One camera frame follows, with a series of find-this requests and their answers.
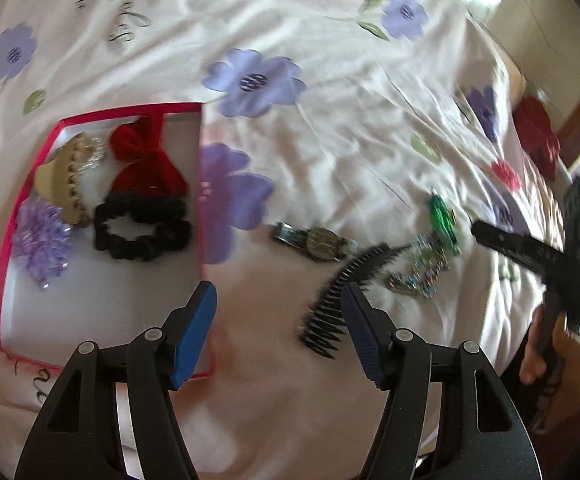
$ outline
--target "floor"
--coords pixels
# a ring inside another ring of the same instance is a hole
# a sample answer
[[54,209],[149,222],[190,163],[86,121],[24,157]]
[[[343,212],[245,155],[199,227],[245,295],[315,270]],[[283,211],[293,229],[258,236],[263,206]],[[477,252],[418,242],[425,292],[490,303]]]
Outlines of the floor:
[[557,130],[580,100],[580,10],[573,0],[462,0],[508,51]]

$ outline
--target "blue rubber tip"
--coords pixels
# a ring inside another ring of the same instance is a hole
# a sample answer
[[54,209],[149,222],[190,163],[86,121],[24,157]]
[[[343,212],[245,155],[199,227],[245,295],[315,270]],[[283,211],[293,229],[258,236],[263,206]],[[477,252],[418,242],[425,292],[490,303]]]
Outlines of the blue rubber tip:
[[370,304],[356,284],[344,287],[341,294],[341,311],[366,377],[379,384],[384,377],[381,370],[380,343],[367,317],[372,315]]
[[216,289],[211,285],[199,300],[188,329],[177,345],[174,355],[174,372],[170,376],[170,381],[177,390],[192,377],[195,371],[196,362],[199,360],[214,319],[216,302]]

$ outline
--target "purple hair tie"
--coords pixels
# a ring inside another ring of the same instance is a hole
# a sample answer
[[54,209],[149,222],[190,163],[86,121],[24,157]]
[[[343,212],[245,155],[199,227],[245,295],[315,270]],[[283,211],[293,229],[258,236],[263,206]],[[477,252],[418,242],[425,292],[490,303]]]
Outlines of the purple hair tie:
[[12,256],[41,288],[48,288],[48,279],[67,269],[71,230],[62,220],[60,207],[43,198],[27,198],[21,203]]

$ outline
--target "black scrunchie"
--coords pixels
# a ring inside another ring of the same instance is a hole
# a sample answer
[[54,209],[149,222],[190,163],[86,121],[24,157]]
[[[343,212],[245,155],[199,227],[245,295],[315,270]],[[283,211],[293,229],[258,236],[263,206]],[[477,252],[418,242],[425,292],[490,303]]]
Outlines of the black scrunchie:
[[[153,235],[136,240],[110,234],[108,220],[130,215],[139,224],[156,224]],[[186,205],[172,196],[139,197],[113,191],[94,209],[94,247],[108,251],[115,260],[141,259],[150,262],[168,251],[181,251],[190,243],[192,226],[183,219]]]

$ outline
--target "hand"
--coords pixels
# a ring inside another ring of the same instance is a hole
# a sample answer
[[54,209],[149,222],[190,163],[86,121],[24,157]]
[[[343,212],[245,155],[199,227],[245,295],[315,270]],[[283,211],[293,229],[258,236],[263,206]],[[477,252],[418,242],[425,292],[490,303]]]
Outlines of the hand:
[[[544,308],[540,306],[532,316],[528,344],[519,370],[519,380],[532,384],[545,374],[546,363],[537,350]],[[552,346],[564,360],[561,386],[552,396],[545,414],[544,429],[550,431],[566,418],[580,410],[580,336],[567,329],[566,315],[562,312],[552,330]]]

